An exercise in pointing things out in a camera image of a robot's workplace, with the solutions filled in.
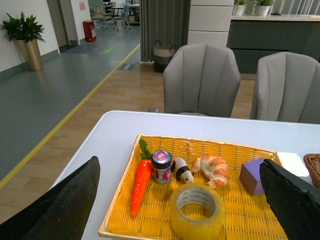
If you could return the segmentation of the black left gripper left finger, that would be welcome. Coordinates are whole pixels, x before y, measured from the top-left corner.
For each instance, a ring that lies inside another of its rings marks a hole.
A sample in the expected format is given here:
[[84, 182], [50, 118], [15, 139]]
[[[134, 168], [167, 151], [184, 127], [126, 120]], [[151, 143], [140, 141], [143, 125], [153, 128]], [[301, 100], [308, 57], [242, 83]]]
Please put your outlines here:
[[0, 225], [2, 240], [80, 240], [96, 199], [97, 156]]

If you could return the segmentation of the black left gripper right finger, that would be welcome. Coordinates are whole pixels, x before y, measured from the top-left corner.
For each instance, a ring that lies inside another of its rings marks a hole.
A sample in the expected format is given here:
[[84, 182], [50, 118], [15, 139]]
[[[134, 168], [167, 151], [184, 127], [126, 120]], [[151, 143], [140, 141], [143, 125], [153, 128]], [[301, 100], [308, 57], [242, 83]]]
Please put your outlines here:
[[289, 240], [320, 238], [320, 190], [270, 159], [259, 168], [267, 203]]

